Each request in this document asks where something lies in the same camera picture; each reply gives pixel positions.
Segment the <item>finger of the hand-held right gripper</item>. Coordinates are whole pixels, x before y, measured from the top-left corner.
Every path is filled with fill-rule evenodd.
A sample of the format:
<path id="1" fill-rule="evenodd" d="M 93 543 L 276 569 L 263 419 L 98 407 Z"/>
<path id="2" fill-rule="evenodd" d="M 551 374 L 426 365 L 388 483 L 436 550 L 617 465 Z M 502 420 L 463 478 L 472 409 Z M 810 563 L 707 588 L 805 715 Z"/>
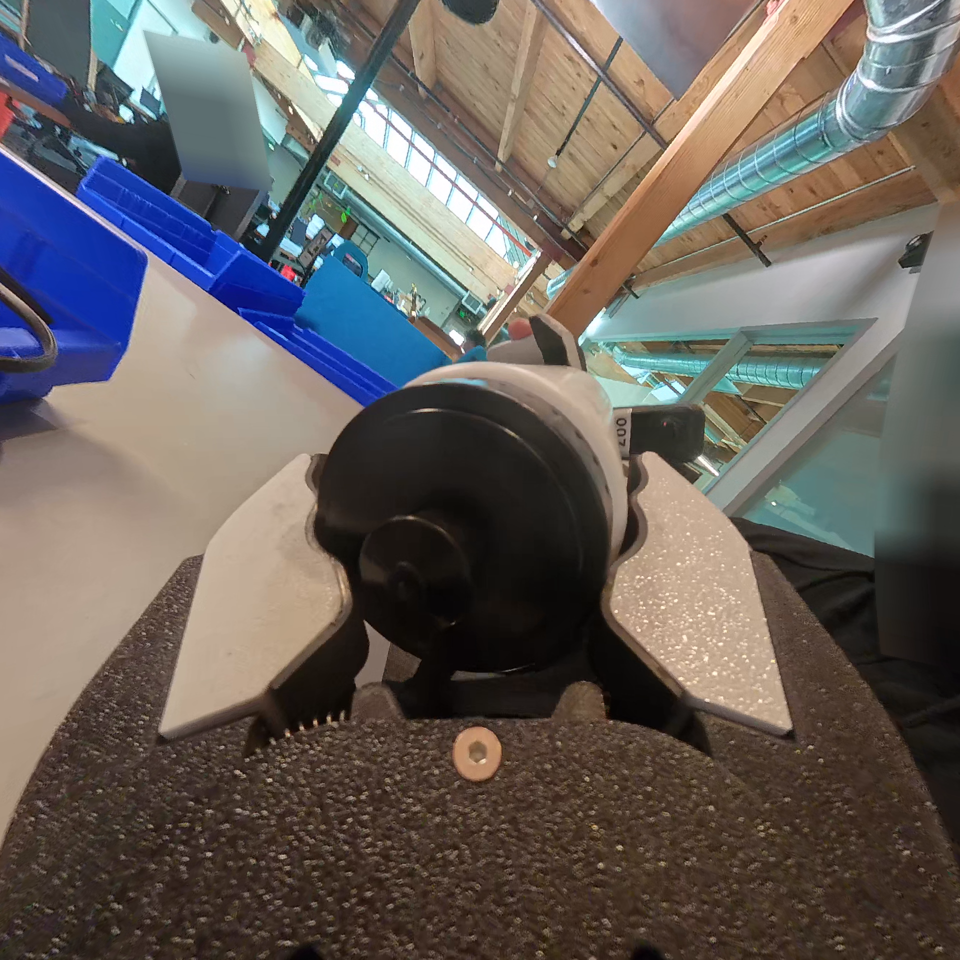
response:
<path id="1" fill-rule="evenodd" d="M 585 354 L 577 335 L 555 318 L 536 314 L 529 319 L 531 341 L 526 348 L 525 363 L 534 366 L 562 367 L 587 372 Z"/>

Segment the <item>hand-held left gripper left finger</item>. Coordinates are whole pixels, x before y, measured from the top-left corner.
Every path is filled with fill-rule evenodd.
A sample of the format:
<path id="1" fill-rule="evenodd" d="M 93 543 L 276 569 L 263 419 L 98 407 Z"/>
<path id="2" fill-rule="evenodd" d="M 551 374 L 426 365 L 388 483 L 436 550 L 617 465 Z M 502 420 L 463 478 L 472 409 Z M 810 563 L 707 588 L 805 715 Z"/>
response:
<path id="1" fill-rule="evenodd" d="M 180 642 L 158 738 L 245 718 L 266 738 L 338 717 L 368 658 L 341 562 L 315 534 L 327 455 L 300 454 L 213 534 Z"/>

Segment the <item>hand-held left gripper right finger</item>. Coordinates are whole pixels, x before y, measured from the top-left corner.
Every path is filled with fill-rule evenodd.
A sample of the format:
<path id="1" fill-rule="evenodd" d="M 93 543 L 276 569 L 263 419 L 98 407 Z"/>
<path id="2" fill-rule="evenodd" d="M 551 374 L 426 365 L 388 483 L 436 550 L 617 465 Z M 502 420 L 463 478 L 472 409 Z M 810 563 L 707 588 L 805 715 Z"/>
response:
<path id="1" fill-rule="evenodd" d="M 632 545 L 601 610 L 627 650 L 695 710 L 764 734 L 793 732 L 751 550 L 733 522 L 654 452 L 633 458 Z"/>

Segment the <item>white tumbler black lid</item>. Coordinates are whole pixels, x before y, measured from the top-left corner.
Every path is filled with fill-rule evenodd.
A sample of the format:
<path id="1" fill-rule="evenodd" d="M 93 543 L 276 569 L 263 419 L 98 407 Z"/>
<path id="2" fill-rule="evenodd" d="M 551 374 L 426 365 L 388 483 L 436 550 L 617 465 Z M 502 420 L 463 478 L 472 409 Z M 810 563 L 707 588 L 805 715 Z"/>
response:
<path id="1" fill-rule="evenodd" d="M 429 371 L 354 416 L 316 489 L 318 545 L 361 617 L 456 671 L 567 654 L 627 526 L 614 408 L 568 366 Z"/>

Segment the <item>person's black clothing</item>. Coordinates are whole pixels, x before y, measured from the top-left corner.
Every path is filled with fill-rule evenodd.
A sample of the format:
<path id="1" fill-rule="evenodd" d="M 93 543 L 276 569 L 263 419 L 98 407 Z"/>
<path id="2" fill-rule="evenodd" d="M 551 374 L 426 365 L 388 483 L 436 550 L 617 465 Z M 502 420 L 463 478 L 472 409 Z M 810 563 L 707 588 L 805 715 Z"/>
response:
<path id="1" fill-rule="evenodd" d="M 731 521 L 773 561 L 882 704 L 958 848 L 958 673 L 882 654 L 872 558 L 746 518 Z"/>

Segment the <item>glass office partition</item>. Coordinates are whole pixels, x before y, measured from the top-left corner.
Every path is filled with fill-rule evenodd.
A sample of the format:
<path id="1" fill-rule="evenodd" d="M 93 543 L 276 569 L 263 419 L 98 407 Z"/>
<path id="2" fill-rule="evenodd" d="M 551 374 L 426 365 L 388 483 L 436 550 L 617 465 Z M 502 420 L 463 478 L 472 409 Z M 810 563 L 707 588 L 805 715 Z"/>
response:
<path id="1" fill-rule="evenodd" d="M 700 485 L 732 518 L 872 556 L 885 409 L 904 316 L 668 333 L 585 342 L 649 390 L 698 394 L 706 414 Z"/>

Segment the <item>teal partition panel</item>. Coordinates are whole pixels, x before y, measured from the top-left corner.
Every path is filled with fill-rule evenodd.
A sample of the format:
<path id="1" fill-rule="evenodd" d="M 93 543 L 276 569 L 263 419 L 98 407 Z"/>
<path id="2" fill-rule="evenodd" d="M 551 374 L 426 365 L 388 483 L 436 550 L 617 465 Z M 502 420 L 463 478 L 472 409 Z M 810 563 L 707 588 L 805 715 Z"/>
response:
<path id="1" fill-rule="evenodd" d="M 396 387 L 452 361 L 340 260 L 325 258 L 304 289 L 296 323 Z"/>

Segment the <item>black disc floor stand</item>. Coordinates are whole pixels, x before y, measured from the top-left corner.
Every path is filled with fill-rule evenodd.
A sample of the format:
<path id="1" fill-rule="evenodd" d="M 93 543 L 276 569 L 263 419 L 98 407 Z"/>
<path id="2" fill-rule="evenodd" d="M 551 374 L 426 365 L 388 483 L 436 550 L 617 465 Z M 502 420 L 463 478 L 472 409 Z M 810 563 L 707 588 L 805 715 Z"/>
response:
<path id="1" fill-rule="evenodd" d="M 351 125 L 361 101 L 378 77 L 380 69 L 392 54 L 402 34 L 411 24 L 420 5 L 420 1 L 397 1 L 393 4 L 386 24 L 379 30 L 358 74 L 350 82 L 332 119 L 324 126 L 315 150 L 310 154 L 290 193 L 284 199 L 266 238 L 255 248 L 256 255 L 264 262 L 269 262 L 279 250 L 282 238 L 299 212 L 309 190 L 328 164 L 334 149 Z"/>

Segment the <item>wooden post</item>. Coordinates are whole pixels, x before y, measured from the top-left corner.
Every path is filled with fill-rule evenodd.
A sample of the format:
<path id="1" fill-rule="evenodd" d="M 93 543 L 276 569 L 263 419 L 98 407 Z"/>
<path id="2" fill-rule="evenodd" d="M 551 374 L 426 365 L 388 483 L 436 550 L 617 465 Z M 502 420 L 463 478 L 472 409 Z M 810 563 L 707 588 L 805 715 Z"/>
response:
<path id="1" fill-rule="evenodd" d="M 550 301 L 548 314 L 575 339 L 848 6 L 788 1 L 764 19 Z"/>

